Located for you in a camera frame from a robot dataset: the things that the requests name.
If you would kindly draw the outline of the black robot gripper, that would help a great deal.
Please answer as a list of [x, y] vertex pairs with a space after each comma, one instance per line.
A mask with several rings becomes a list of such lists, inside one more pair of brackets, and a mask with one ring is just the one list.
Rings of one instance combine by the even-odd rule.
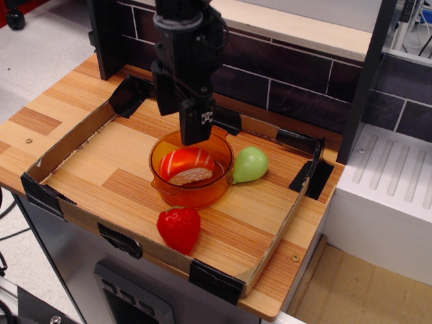
[[159, 112], [162, 116], [176, 113], [182, 101], [182, 144], [204, 142], [213, 127], [211, 78], [222, 66], [225, 21], [220, 13], [198, 13], [188, 20], [156, 14], [153, 22], [161, 32], [151, 66]]

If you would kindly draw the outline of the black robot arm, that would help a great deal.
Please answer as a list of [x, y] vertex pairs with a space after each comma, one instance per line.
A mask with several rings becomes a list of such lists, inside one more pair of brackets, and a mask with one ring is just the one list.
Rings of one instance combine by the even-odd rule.
[[178, 113], [182, 144], [209, 139], [215, 99], [212, 75], [222, 66], [226, 23], [209, 1], [157, 1], [161, 33], [151, 64], [161, 115]]

